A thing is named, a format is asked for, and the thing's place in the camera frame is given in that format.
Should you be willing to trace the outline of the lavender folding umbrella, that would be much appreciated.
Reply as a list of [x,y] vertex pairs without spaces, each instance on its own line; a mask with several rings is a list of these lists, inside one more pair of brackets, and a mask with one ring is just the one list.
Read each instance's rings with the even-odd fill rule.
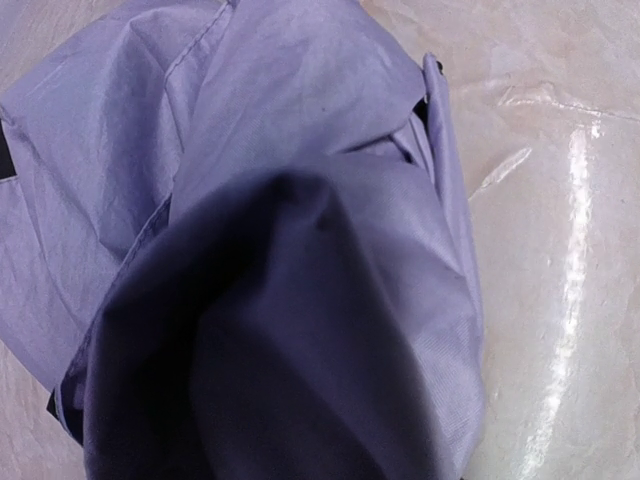
[[446,78],[356,1],[129,1],[1,98],[1,337],[90,479],[458,479]]

